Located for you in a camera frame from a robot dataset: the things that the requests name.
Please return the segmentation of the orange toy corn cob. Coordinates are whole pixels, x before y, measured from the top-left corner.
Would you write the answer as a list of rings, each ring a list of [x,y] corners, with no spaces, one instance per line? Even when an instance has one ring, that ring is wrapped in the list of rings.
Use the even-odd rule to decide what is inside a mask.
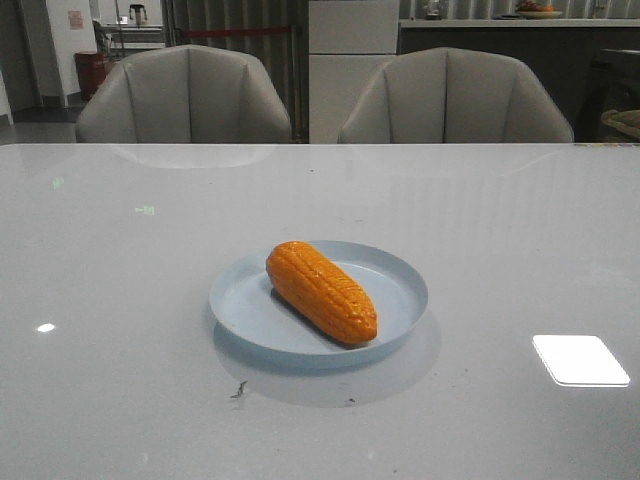
[[[311,244],[277,245],[266,272],[276,292],[329,337],[348,345],[377,337],[378,315],[369,295]]]

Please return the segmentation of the light blue round plate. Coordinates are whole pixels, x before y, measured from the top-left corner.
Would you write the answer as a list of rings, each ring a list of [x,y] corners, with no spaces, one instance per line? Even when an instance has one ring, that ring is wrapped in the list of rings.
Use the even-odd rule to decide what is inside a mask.
[[[274,290],[265,269],[268,248],[234,262],[214,282],[209,303],[223,331],[264,362],[313,370],[376,361],[397,349],[426,311],[422,276],[401,258],[364,244],[310,244],[364,288],[378,313],[376,338],[346,346],[318,330]]]

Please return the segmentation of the right grey upholstered chair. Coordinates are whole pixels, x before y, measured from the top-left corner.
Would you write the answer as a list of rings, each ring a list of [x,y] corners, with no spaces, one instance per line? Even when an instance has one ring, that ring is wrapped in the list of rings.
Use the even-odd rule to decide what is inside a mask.
[[[534,72],[458,48],[403,54],[370,76],[343,144],[571,143],[573,130]]]

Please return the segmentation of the grey upholstered chair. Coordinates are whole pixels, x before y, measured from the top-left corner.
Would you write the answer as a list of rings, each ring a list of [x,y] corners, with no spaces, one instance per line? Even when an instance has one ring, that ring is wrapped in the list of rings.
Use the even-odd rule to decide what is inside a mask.
[[[571,143],[573,130],[534,72],[458,48],[403,54],[370,76],[343,144]]]
[[[79,143],[287,143],[287,110],[262,62],[200,45],[118,62],[76,121]]]

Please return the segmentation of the left grey upholstered chair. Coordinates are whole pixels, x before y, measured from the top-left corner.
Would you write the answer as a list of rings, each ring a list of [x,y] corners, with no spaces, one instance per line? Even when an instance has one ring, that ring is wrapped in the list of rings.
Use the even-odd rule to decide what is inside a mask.
[[[79,143],[287,143],[287,110],[262,62],[200,45],[118,62],[76,121]]]

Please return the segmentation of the white refrigerator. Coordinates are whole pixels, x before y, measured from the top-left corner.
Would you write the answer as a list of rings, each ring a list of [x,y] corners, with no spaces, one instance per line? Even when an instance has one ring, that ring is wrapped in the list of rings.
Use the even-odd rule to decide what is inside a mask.
[[[397,1],[308,3],[309,141],[337,141],[360,89],[396,54]]]

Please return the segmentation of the red barrier belt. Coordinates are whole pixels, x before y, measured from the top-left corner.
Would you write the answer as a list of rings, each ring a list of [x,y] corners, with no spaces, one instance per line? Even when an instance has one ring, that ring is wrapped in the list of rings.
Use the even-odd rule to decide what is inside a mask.
[[[214,30],[181,30],[183,38],[226,38],[252,37],[286,34],[291,30],[290,25],[262,28],[214,29]]]

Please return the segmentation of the background table with jug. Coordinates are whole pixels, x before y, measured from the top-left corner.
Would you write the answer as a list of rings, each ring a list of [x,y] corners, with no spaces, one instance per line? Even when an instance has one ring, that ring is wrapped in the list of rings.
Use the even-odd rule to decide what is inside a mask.
[[[105,55],[163,48],[166,44],[160,1],[90,1],[98,49]]]

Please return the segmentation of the red bin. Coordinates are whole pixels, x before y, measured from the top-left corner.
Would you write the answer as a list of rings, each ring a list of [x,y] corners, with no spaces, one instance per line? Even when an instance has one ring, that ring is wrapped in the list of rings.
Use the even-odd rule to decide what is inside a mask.
[[[106,78],[105,57],[100,52],[74,54],[81,99],[88,101]]]

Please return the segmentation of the dark grey counter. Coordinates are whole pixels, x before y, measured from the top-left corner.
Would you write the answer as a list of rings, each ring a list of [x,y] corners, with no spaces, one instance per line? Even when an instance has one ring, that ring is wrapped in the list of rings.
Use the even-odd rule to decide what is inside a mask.
[[[575,127],[591,61],[603,49],[638,50],[639,21],[623,19],[402,20],[397,52],[452,47],[526,63]]]

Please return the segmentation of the fruit bowl on counter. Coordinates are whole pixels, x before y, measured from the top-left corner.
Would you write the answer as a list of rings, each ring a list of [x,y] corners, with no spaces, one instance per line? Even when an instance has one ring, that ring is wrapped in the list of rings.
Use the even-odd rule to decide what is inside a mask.
[[[556,19],[563,15],[551,1],[519,0],[515,8],[519,16],[531,20]]]

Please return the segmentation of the dark wooden chair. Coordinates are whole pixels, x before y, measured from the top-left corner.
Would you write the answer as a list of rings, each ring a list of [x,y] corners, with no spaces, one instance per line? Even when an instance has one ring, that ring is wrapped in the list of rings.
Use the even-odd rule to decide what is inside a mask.
[[[638,143],[604,125],[607,110],[639,110],[639,51],[603,49],[591,61],[575,127],[580,143]]]

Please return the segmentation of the beige woven cushion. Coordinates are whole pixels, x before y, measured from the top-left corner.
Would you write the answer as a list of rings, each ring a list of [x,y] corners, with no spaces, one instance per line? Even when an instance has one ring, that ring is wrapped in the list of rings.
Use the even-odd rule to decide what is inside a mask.
[[[601,121],[617,132],[629,137],[633,140],[639,139],[640,111],[625,110],[617,111],[615,109],[607,110],[601,114]]]

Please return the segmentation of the pink wall notice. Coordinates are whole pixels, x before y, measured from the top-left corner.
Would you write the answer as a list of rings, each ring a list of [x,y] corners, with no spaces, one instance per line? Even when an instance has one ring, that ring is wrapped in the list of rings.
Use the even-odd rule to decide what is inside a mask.
[[[83,14],[80,10],[68,10],[68,22],[71,30],[81,30],[84,28]]]

